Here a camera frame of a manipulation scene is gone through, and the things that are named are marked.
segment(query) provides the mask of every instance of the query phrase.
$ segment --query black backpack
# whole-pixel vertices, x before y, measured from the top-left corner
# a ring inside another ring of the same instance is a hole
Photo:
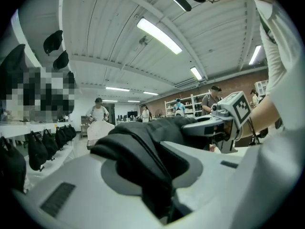
[[[23,83],[23,73],[27,71],[24,54],[25,44],[15,47],[0,65],[0,99],[5,100],[6,95],[12,94]]]
[[[49,133],[49,131],[47,129],[45,129],[43,131],[42,143],[45,145],[45,147],[48,151],[47,160],[54,160],[54,158],[52,158],[52,157],[56,154],[56,152],[58,150],[58,146],[56,144],[56,141],[52,138],[51,134]]]
[[[62,31],[56,31],[49,36],[43,43],[43,49],[47,55],[58,50],[62,42]]]
[[[62,130],[59,129],[59,127],[56,128],[55,141],[57,143],[58,150],[61,150],[62,147],[67,143],[66,135]]]
[[[72,141],[72,139],[73,139],[73,133],[71,132],[70,128],[64,126],[64,127],[62,128],[62,130],[63,130],[63,132],[64,132],[65,135],[66,135],[66,138],[67,138],[66,141],[67,141],[67,142]]]
[[[9,187],[23,192],[26,172],[26,162],[22,154],[11,146],[4,137],[1,137],[0,176],[3,177]]]
[[[33,170],[42,171],[44,167],[41,165],[46,163],[48,159],[48,151],[42,141],[35,135],[33,131],[28,134],[29,139],[29,164]]]
[[[69,56],[66,51],[62,52],[61,55],[53,62],[53,69],[60,70],[66,67],[69,63]]]
[[[73,138],[76,137],[76,131],[75,128],[72,125],[69,125],[69,128],[71,129],[71,132],[73,134]]]

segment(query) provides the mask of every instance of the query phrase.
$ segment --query brick wall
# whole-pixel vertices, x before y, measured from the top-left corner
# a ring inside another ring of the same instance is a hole
[[[228,96],[230,93],[244,91],[245,95],[248,98],[248,101],[251,101],[251,89],[254,88],[254,83],[259,81],[264,81],[268,79],[268,71],[258,71],[250,74],[245,74],[241,76],[237,76],[235,78],[231,78],[225,81],[215,83],[222,89],[222,97]],[[146,103],[148,109],[151,111],[152,115],[162,114],[165,115],[165,106],[164,101],[169,102],[176,98],[186,98],[191,94],[199,95],[203,93],[207,93],[213,84],[207,84],[201,86],[199,88],[191,89],[185,92],[173,94],[155,101],[151,101]]]

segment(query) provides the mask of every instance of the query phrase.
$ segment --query person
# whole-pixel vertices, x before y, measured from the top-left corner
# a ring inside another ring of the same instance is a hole
[[[275,0],[254,0],[260,15],[260,34],[268,61],[269,83],[266,97],[252,111],[251,120],[254,130],[259,132],[274,124],[279,118],[279,113],[269,97],[270,92],[276,88],[287,71],[305,61],[303,54],[304,45],[300,40],[295,25],[288,14]],[[241,137],[250,136],[252,129],[245,123]]]
[[[108,120],[109,112],[107,109],[102,105],[103,100],[98,97],[95,99],[95,106],[91,107],[87,113],[87,118],[92,121],[98,120]]]
[[[212,111],[212,105],[221,100],[221,97],[219,96],[219,92],[221,91],[222,90],[219,86],[213,85],[210,89],[210,93],[203,97],[201,102],[202,116],[209,115]]]
[[[183,112],[183,116],[185,114],[185,106],[184,104],[181,103],[181,99],[177,98],[176,99],[176,104],[173,106],[173,113],[176,114],[176,111],[182,111]]]
[[[256,92],[255,89],[252,89],[251,91],[251,96],[252,96],[252,107],[253,108],[256,108],[259,104],[259,96],[258,96],[258,93]]]
[[[142,119],[144,123],[149,122],[150,119],[150,111],[146,105],[143,106]]]

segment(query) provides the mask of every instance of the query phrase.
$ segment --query person in blue shirt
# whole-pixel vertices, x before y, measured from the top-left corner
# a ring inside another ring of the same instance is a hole
[[[180,98],[177,98],[176,99],[176,104],[173,106],[173,112],[174,114],[176,114],[176,111],[177,110],[180,110],[180,111],[183,111],[183,115],[185,113],[185,106],[184,104],[181,103],[181,99]]]

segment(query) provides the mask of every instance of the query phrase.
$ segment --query rectangular light fixture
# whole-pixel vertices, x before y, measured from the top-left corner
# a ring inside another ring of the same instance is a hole
[[[168,35],[166,35],[162,30],[150,23],[145,18],[140,19],[139,23],[137,24],[137,27],[162,42],[175,54],[179,54],[182,52],[182,49]]]
[[[123,89],[123,88],[115,88],[115,87],[106,87],[107,90],[116,90],[116,91],[124,91],[129,92],[129,89]]]
[[[196,76],[198,81],[202,80],[202,76],[200,75],[196,67],[191,68],[191,72]]]
[[[159,94],[154,94],[154,93],[149,93],[149,92],[144,92],[144,94],[159,95]]]
[[[252,59],[251,61],[249,62],[249,65],[252,65],[254,63],[254,61],[256,60],[256,57],[260,51],[260,49],[262,48],[262,46],[257,46],[254,53],[253,53],[253,56],[252,56]]]
[[[186,12],[186,10],[184,9],[184,7],[182,7],[181,5],[180,5],[180,3],[178,3],[176,0],[173,0],[175,3],[177,3],[179,6],[180,6],[180,8],[182,8],[185,12]]]

